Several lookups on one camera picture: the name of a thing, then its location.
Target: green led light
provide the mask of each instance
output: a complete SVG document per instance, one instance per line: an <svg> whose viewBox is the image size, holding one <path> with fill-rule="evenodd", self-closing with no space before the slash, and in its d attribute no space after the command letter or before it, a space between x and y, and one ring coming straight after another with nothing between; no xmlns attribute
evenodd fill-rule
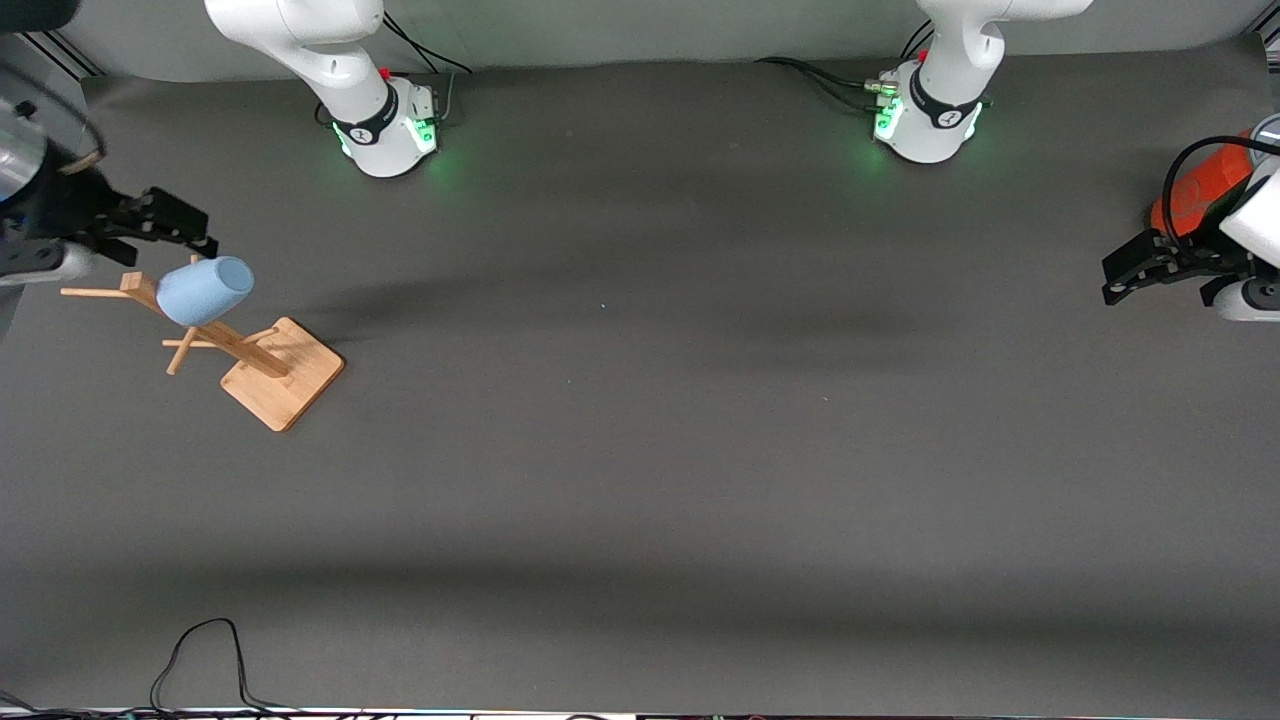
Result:
<svg viewBox="0 0 1280 720"><path fill-rule="evenodd" d="M881 119L876 123L876 136L881 140L891 140L897 122L902 118L902 99L895 97L887 108L881 110Z"/></svg>
<svg viewBox="0 0 1280 720"><path fill-rule="evenodd" d="M965 140L969 140L970 137L973 137L973 133L977 132L977 129L978 129L978 115L980 115L980 114L982 114L982 102L978 102L978 106L973 109L973 119L969 120L969 129L964 131L964 138Z"/></svg>
<svg viewBox="0 0 1280 720"><path fill-rule="evenodd" d="M342 154L351 158L351 147L347 147L347 138L343 137L342 131L338 129L338 123L330 123L333 133L338 136L338 142L342 143Z"/></svg>
<svg viewBox="0 0 1280 720"><path fill-rule="evenodd" d="M431 135L431 120L411 120L404 118L404 127L408 129L410 136L413 138L413 145L424 154L435 150L435 136Z"/></svg>

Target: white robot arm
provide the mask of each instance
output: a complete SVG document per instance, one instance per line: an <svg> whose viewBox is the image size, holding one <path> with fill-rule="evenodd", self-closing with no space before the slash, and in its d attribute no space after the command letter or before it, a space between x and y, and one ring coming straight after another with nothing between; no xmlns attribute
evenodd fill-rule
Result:
<svg viewBox="0 0 1280 720"><path fill-rule="evenodd" d="M1249 178L1243 204L1219 224L1254 258L1280 268L1280 158L1271 158ZM1228 320L1280 323L1280 278L1271 273L1236 281L1213 296L1213 309Z"/></svg>
<svg viewBox="0 0 1280 720"><path fill-rule="evenodd" d="M205 0L227 38L301 77L334 118L342 150L365 173L412 169L436 146L431 91L384 78L356 41L378 31L383 0ZM314 45L352 44L314 50Z"/></svg>
<svg viewBox="0 0 1280 720"><path fill-rule="evenodd" d="M915 163L941 163L973 136L982 92L1005 59L997 22L1078 15L1093 0L916 0L933 20L927 59L881 73L900 96L883 100L874 137Z"/></svg>
<svg viewBox="0 0 1280 720"><path fill-rule="evenodd" d="M1102 261L1102 297L1116 305L1155 284L1211 278L1201 300L1228 320L1280 322L1280 114L1252 135L1213 136L1170 167L1149 227ZM1221 146L1180 174L1204 147Z"/></svg>

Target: black logo band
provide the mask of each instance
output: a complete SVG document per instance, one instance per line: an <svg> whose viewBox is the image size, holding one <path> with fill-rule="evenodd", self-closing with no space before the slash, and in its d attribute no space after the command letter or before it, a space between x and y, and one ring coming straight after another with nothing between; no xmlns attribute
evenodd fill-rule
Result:
<svg viewBox="0 0 1280 720"><path fill-rule="evenodd" d="M372 145L378 142L387 126L392 124L392 120L396 119L396 109L398 106L399 97L397 97L396 88L388 85L387 102L383 104L383 109L376 115L358 123L344 123L339 119L334 119L333 123L356 145Z"/></svg>
<svg viewBox="0 0 1280 720"><path fill-rule="evenodd" d="M924 114L933 120L933 127L938 129L951 129L959 126L965 118L973 114L978 108L978 102L982 101L980 97L975 97L964 105L947 105L941 100L934 100L928 92L924 92L924 86L920 85L920 68L915 68L915 72L911 73L910 88L911 100L924 110Z"/></svg>

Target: gray wall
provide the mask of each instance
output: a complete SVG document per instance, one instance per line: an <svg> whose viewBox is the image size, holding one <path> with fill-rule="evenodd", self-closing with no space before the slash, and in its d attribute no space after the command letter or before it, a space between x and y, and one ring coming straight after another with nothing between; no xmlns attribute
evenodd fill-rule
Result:
<svg viewBox="0 0 1280 720"><path fill-rule="evenodd" d="M1006 28L1015 54L1190 47L1240 32L1267 0L1097 0L1084 15ZM387 0L420 42L474 67L594 65L896 54L923 19L911 0ZM224 40L201 0L86 0L67 35L114 74L212 81L284 77ZM388 32L374 59L420 61Z"/></svg>

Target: wooden base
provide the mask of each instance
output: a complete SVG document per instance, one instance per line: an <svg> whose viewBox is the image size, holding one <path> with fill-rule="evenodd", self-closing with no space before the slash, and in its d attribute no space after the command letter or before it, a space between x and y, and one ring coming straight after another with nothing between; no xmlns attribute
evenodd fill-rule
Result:
<svg viewBox="0 0 1280 720"><path fill-rule="evenodd" d="M292 318L271 327L278 332L257 341L257 347L283 360L288 374L270 378L242 361L223 377L223 388L266 427L283 433L342 373L346 361Z"/></svg>

